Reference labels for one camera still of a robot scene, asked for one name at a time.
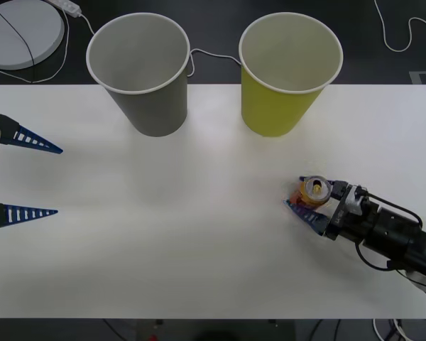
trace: power strip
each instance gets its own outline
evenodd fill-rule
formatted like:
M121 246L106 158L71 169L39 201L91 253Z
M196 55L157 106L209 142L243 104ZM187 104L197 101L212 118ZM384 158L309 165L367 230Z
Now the power strip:
M45 0L45 1L58 9L62 9L63 11L66 12L66 14L71 15L73 18L77 18L82 13L79 5L75 4L74 2L70 0Z

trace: white round object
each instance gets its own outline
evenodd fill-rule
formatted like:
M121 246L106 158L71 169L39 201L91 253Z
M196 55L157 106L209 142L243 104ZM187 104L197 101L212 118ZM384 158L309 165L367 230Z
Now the white round object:
M44 1L8 1L0 5L0 14L25 39L35 64L49 57L62 42L63 20L57 10ZM18 70L32 64L26 44L0 16L0 69Z

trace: yellow paper cup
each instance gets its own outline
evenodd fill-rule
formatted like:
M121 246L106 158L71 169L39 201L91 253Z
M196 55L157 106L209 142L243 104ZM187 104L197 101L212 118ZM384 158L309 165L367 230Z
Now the yellow paper cup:
M273 13L243 32L241 115L263 136L288 133L342 67L332 30L298 13Z

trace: cup rim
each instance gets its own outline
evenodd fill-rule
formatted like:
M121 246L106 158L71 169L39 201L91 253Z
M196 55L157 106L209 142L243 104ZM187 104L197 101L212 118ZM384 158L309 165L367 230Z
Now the cup rim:
M310 21L315 21L316 23L319 23L323 28L325 28L333 37L334 41L337 44L337 47L339 48L339 64L338 64L338 68L336 70L336 72L334 73L334 75L327 80L325 83L319 85L318 87L314 87L312 89L308 89L308 90L284 90L284 89L280 89L277 87L274 87L272 85L269 85L267 83L265 83L263 80L260 80L255 74L253 74L251 72L251 70L249 69L248 65L246 65L246 62L244 61L243 58L243 52L242 52L242 48L243 48L243 40L246 37L246 34L248 33L248 31L257 23L259 23L260 21L266 20L267 18L273 17L273 16L302 16L304 18L309 19ZM344 61L344 54L342 51L342 46L341 43L339 42L338 37L336 37L336 35L334 34L334 32L327 26L325 25L323 22L317 20L316 18L313 18L311 16L306 16L305 14L301 14L301 13L294 13L294 12L278 12L278 13L272 13L272 14L268 14L266 16L262 16L259 19L253 21L247 28L246 30L244 30L243 34L241 35L240 38L240 43L239 43L239 56L240 56L240 61L241 61L241 65L244 67L245 71L259 84L263 85L264 87L276 91L276 92L282 92L283 94L309 94L311 92L316 92L317 90L321 90L324 87L326 87L328 84L330 84L331 82L334 81L334 79L337 77L337 75L339 74L339 72L341 71L342 68L342 63Z
M165 81L163 84L158 85L157 87L152 87L150 89L145 89L145 90L120 90L120 89L116 89L114 87L111 87L110 85L107 85L106 83L102 82L93 72L92 70L92 66L90 65L90 61L89 61L89 57L90 57L90 50L92 48L92 44L95 41L95 39L97 38L97 36L104 30L107 29L108 26L112 25L113 23L123 20L126 17L129 16L155 16L158 18L161 18L163 20L169 21L170 23L172 23L176 28L178 28L180 30L180 32L183 34L183 36L185 37L186 40L186 45L187 45L187 53L186 53L186 58L185 61L182 64L182 67L177 71L177 73L175 73L175 75L173 75L169 80ZM190 59L190 51L191 51L191 46L190 46L190 40L187 37L187 34L185 32L185 30L183 30L182 26L180 26L178 23L176 23L174 20L172 20L171 18L168 18L167 16L162 16L161 14L156 14L156 13L149 13L149 12L139 12L139 13L130 13L130 14L125 14L124 16L119 16L115 19L110 20L108 23L104 24L92 37L92 39L90 40L88 47L87 47L87 52L85 53L85 59L87 61L87 69L88 72L90 73L90 75L93 77L93 79L100 85L102 85L103 87L105 87L106 89L112 91L112 92L116 92L118 94L148 94L149 92L154 92L156 90L159 90L163 87L166 87L167 85L169 85L171 82L173 82L174 80L176 80L178 78L178 76L181 75L181 73L183 72L183 70L186 68L186 65Z

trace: white cable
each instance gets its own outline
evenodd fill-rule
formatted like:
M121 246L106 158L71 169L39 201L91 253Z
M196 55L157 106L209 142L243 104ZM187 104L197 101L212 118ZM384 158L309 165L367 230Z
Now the white cable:
M33 83L42 83L45 82L46 80L51 80L53 79L59 72L60 70L63 68L63 65L65 64L66 61L66 55L68 54L68 41L70 39L70 23L68 22L68 17L66 16L65 11L62 9L63 15L65 16L65 20L66 20L66 25L67 25L67 30L66 30L66 45L65 45L65 56L63 57L63 62L62 65L60 66L60 68L57 70L56 73L54 73L52 76L50 76L49 78L46 78L44 80L37 80Z
M92 35L94 36L94 31L93 31L92 25L90 25L90 22L88 21L87 17L84 16L82 13L79 14L79 16L82 17L87 22L88 28L90 29L90 32L92 32Z
M231 55L217 55L217 54L215 54L215 53L211 53L211 52L207 52L207 51L201 50L200 48L193 48L193 49L191 50L191 52L190 52L190 59L191 59L192 71L191 71L191 73L188 75L188 77L191 77L191 76L194 74L195 70L196 70L196 68L195 68L195 66L194 66L194 58L192 57L192 54L193 54L194 52L197 52L197 51L198 51L198 52L205 53L206 55L211 55L212 57L232 59L235 63L237 63L238 65L240 65L240 66L241 66L241 63L240 63L237 59L235 59L234 57L232 57Z
M386 42L385 23L383 22L383 17L382 17L381 10L378 8L377 0L374 0L374 4L376 5L378 16L380 16L380 18L381 18L382 30L383 30L383 42L385 43L386 47L389 48L390 50L392 50L393 52L404 52L405 50L407 50L410 47L410 44L412 43L412 26L410 25L411 21L412 20L419 20L419 21L421 21L421 22L423 22L423 23L426 24L426 20L421 19L421 18L417 18L415 16L412 17L412 18L410 18L409 21L408 21L408 25L409 25L409 43L402 50L395 50L394 48L391 48L388 45L388 43Z
M374 332L375 332L375 334L376 334L377 338L378 338L380 341L385 341L385 340L383 339L383 337L381 337L381 335L378 333L377 326L376 326L376 319L375 319L375 318L373 318L373 319L372 319L372 328L374 329Z
M68 22L68 17L66 17L66 13L65 13L65 11L63 10L63 9L61 9L61 11L63 12L63 15L65 16L65 20L66 20L66 25L67 25L67 31L66 31L66 46L65 46L65 56L63 57L63 62L62 62L62 65L60 66L60 68L57 70L57 72L56 73L54 73L52 76L50 76L49 78L45 78L44 80L36 80L35 82L33 82L33 84L35 84L35 83L42 83L42 82L45 82L46 80L51 80L51 79L53 79L59 72L60 72L60 70L63 68L63 65L65 64L65 61L66 61L66 55L67 55L67 52L68 52L68 41L69 41L69 39L70 39L70 23ZM6 73L6 72L4 72L4 71L1 71L0 70L0 73L1 74L3 74L3 75L7 75L7 76L9 76L9 77L12 77L12 78L17 78L18 80L23 80L24 82L27 82L27 83L32 83L30 80L26 80L26 79L23 79L23 78L21 78L21 77L18 77L18 76L15 76L15 75L11 75L11 74L9 74L9 73Z
M0 73L1 73L1 74L3 74L3 75L7 75L7 76L9 76L9 77L12 77L12 78L17 78L18 80L23 80L24 82L27 82L27 83L31 83L31 81L30 81L30 80L25 80L25 79L23 79L23 78L21 78L21 77L17 77L17 76L15 76L15 75L10 75L9 73L6 73L6 72L4 72L4 71L0 71Z
M404 333L404 330L399 326L398 321L396 319L393 319L393 323L395 324L396 330L399 332L400 336L402 336L405 341L413 341L412 339L409 339L407 337L407 335Z

